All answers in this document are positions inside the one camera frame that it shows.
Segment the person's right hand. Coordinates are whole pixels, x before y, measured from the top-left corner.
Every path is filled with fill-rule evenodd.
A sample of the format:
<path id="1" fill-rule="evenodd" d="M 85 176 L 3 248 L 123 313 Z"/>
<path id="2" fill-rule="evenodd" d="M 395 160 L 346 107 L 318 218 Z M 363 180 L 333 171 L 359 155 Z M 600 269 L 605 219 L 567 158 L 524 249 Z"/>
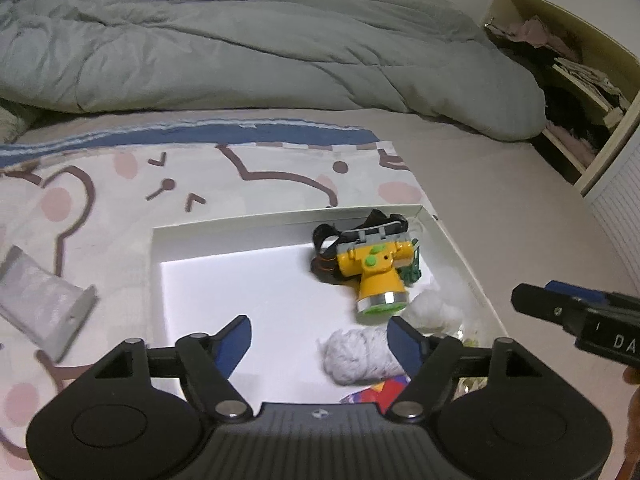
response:
<path id="1" fill-rule="evenodd" d="M 616 476 L 616 480 L 633 479 L 639 470 L 640 451 L 640 375 L 638 368 L 627 367 L 623 374 L 624 382 L 636 387 L 628 408 L 627 440 L 625 460 Z"/>

